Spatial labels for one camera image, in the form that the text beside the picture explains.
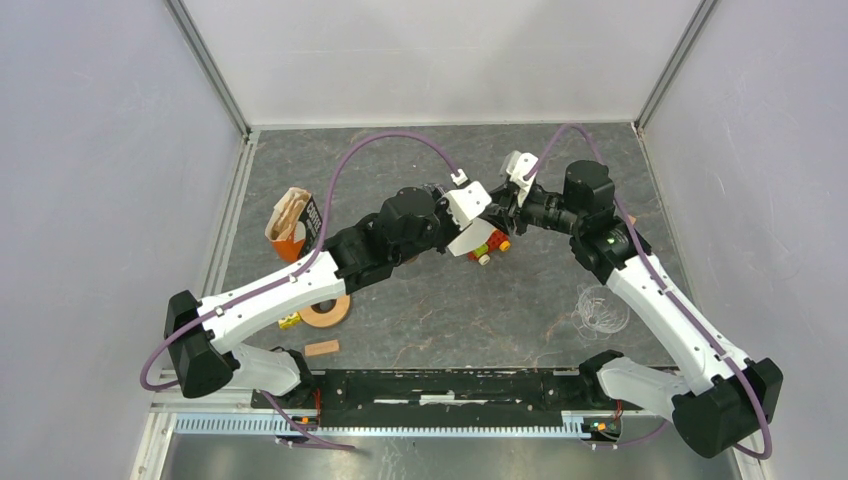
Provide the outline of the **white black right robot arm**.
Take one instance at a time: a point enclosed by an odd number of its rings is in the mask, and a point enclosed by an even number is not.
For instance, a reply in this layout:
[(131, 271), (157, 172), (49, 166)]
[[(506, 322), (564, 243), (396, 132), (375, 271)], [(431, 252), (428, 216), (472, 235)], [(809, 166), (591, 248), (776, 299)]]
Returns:
[(559, 192), (536, 184), (540, 168), (529, 153), (509, 155), (488, 213), (512, 233), (535, 226), (569, 235), (578, 263), (628, 305), (678, 368), (667, 373), (608, 350), (580, 365), (580, 400), (591, 408), (617, 400), (647, 410), (705, 458), (730, 447), (769, 458), (779, 367), (769, 358), (752, 360), (675, 285), (629, 219), (606, 165), (569, 164)]

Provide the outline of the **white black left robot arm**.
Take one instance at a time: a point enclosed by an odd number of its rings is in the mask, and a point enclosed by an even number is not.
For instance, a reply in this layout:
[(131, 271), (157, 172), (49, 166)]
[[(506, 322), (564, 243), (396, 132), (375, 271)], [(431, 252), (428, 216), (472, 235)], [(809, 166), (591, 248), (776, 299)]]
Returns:
[(290, 313), (386, 280), (425, 251), (444, 252), (458, 234), (447, 196), (407, 187), (285, 269), (219, 297), (173, 295), (165, 340), (176, 386), (189, 399), (230, 385), (265, 390), (290, 407), (306, 405), (314, 381), (302, 354), (262, 350), (245, 339)]

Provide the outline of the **white paper coffee filter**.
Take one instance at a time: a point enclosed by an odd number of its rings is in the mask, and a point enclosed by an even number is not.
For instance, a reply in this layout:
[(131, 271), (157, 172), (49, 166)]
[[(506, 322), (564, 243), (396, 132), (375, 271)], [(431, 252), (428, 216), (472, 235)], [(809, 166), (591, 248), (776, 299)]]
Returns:
[(486, 244), (495, 229), (496, 227), (490, 222), (482, 218), (475, 218), (448, 244), (447, 249), (456, 257), (466, 255)]

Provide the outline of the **orange black coffee filter box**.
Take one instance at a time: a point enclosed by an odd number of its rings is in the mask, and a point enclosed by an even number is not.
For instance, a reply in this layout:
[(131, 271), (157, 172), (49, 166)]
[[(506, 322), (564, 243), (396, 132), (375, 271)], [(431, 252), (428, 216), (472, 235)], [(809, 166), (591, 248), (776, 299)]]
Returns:
[(264, 235), (281, 260), (294, 263), (317, 245), (322, 224), (312, 193), (290, 187), (274, 205)]

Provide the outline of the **clear glass coffee dripper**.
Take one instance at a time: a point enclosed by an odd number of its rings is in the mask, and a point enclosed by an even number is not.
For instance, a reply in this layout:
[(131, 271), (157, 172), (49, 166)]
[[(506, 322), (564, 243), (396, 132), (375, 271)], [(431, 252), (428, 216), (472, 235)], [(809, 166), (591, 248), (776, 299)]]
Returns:
[(628, 326), (630, 307), (606, 286), (581, 284), (577, 293), (571, 318), (580, 338), (608, 340)]

